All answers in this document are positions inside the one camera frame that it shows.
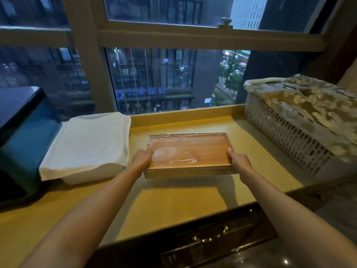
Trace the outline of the patterned beige cloth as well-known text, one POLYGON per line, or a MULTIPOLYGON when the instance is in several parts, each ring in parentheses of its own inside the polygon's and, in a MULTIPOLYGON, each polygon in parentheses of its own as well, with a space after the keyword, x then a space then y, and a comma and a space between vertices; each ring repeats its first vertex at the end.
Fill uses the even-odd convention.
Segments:
POLYGON ((342 161, 357 157, 357 94, 301 74, 247 80, 244 88, 342 161))

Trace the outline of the person's right forearm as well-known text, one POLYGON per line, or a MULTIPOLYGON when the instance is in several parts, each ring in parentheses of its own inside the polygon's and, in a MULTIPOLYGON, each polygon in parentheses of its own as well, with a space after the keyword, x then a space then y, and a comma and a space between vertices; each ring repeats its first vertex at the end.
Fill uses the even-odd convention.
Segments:
POLYGON ((279 191, 252 168, 238 170, 243 183, 280 239, 308 268, 357 268, 357 248, 332 225, 279 191))

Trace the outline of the person's left hand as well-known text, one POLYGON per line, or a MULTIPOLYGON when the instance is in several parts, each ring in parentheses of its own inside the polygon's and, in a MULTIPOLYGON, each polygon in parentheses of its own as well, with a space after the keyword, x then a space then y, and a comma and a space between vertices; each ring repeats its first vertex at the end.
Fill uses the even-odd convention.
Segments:
POLYGON ((140 176, 144 170, 146 170, 151 162, 146 162, 146 149, 138 149, 132 157, 130 169, 140 176))

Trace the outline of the person's right hand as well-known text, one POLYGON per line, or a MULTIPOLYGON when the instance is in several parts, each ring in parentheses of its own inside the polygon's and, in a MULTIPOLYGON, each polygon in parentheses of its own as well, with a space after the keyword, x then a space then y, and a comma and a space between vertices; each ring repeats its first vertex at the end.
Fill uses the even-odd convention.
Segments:
POLYGON ((236 153, 236 160, 235 162, 232 162, 232 165, 239 174, 240 180, 243 184, 248 185, 249 178, 255 172, 248 156, 243 153, 236 153))

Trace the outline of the dark blue box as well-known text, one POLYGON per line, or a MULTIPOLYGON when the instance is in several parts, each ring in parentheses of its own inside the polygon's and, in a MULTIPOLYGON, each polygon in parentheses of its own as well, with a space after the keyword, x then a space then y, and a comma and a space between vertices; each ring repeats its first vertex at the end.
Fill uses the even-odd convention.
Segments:
POLYGON ((41 88, 0 88, 0 209, 43 189, 39 167, 61 126, 41 88))

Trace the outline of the plastic-wrapped wooden tray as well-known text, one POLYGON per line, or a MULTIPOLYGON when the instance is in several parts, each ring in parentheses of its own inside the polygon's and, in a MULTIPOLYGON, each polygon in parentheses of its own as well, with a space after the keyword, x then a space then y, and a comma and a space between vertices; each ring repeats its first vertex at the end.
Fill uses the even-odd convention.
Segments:
POLYGON ((152 151, 145 179, 233 175, 226 132, 150 135, 152 151))

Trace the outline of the white plastic lattice basket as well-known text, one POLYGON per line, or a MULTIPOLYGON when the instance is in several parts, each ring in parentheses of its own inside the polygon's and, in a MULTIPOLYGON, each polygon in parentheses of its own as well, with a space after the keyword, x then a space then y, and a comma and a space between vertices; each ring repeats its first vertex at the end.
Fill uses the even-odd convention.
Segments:
POLYGON ((357 175, 357 157, 345 162, 247 92, 244 115, 305 171, 319 180, 357 175))

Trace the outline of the person's left forearm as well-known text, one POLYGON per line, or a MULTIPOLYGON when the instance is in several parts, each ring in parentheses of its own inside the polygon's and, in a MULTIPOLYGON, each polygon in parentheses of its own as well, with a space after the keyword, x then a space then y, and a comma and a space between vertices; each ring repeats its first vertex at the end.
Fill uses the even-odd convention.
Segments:
POLYGON ((85 198, 47 233, 20 268, 83 268, 143 170, 132 165, 85 198))

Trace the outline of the folded white towel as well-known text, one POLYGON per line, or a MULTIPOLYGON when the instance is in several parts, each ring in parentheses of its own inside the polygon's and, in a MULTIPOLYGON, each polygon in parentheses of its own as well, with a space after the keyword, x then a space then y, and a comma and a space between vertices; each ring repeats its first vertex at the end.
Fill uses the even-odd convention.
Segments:
POLYGON ((79 185, 115 177, 128 166, 130 126, 131 117, 120 112, 63 122, 40 164, 41 181, 79 185))

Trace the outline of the beige window frame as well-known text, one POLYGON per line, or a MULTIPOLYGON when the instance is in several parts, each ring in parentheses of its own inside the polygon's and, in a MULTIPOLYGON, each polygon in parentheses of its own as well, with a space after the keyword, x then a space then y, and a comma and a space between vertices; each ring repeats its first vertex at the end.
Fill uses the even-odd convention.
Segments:
POLYGON ((76 47, 98 113, 118 111, 105 47, 323 52, 330 44, 325 34, 110 21, 104 0, 62 0, 62 4, 69 27, 0 23, 0 46, 76 47))

